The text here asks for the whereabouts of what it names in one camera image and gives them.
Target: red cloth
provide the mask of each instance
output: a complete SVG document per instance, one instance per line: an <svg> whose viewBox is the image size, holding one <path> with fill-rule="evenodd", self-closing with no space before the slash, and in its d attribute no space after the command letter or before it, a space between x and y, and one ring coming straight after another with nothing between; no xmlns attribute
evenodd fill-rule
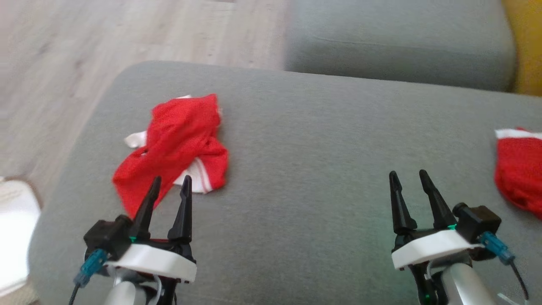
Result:
<svg viewBox="0 0 542 305"><path fill-rule="evenodd" d="M542 134L498 130L495 183L503 196L542 220Z"/></svg>
<svg viewBox="0 0 542 305"><path fill-rule="evenodd" d="M224 186L228 151L216 138L219 125L215 94L172 99L152 110L146 146L131 153L113 175L130 217L135 217L155 176L162 177L162 185L154 207L196 157L202 160L212 188Z"/></svg>

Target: white cloth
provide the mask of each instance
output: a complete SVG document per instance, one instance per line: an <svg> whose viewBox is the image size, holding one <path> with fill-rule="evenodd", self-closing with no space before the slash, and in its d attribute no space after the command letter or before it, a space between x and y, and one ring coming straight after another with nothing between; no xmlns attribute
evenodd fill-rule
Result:
<svg viewBox="0 0 542 305"><path fill-rule="evenodd" d="M191 98L192 96L183 96L178 98ZM130 148L140 148L147 144L147 131L136 132L124 138L124 143ZM192 192L206 194L212 191L209 175L200 158L196 157L194 161L184 170L179 178L175 179L173 184L182 186L184 177L192 177Z"/></svg>

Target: wooden floor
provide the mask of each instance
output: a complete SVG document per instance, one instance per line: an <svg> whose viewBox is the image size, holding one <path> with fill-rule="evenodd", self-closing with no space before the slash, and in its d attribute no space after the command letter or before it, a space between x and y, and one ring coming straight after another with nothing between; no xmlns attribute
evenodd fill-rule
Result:
<svg viewBox="0 0 542 305"><path fill-rule="evenodd" d="M29 180L47 205L104 90L135 63L282 69L288 3L2 0L0 175Z"/></svg>

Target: red and white cloth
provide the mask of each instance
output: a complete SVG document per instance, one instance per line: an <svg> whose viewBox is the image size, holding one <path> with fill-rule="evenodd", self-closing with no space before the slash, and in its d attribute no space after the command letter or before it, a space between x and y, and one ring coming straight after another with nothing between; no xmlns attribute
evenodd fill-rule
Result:
<svg viewBox="0 0 542 305"><path fill-rule="evenodd" d="M215 94L172 99L152 110L147 131L125 143L137 148L119 166L113 183L129 216L134 217L155 176L162 177L154 207L173 184L192 177L192 191L208 193L225 184L228 151L218 141L220 109Z"/></svg>
<svg viewBox="0 0 542 305"><path fill-rule="evenodd" d="M496 130L495 183L502 195L542 220L542 132Z"/></svg>

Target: gray fabric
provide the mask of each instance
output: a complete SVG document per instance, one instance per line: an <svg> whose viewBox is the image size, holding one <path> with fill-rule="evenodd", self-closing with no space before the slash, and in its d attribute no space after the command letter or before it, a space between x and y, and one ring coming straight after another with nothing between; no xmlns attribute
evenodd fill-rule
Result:
<svg viewBox="0 0 542 305"><path fill-rule="evenodd" d="M286 70L504 91L515 49L500 0L295 0Z"/></svg>
<svg viewBox="0 0 542 305"><path fill-rule="evenodd" d="M194 284L183 304L416 304L414 280L393 269L388 173L401 178L410 212L430 227L418 178L426 169L450 205L487 205L499 235L534 289L542 282L542 222L507 204L493 183L494 129L542 130L542 99L407 82L146 62L114 82L79 137L40 218L30 271L43 304L66 303L82 263L85 232L123 208L110 182L170 98L217 93L220 139L230 151L227 185L193 198ZM155 210L165 237L175 186ZM475 264L496 293L520 298L509 267ZM95 276L77 305L99 304L112 281Z"/></svg>

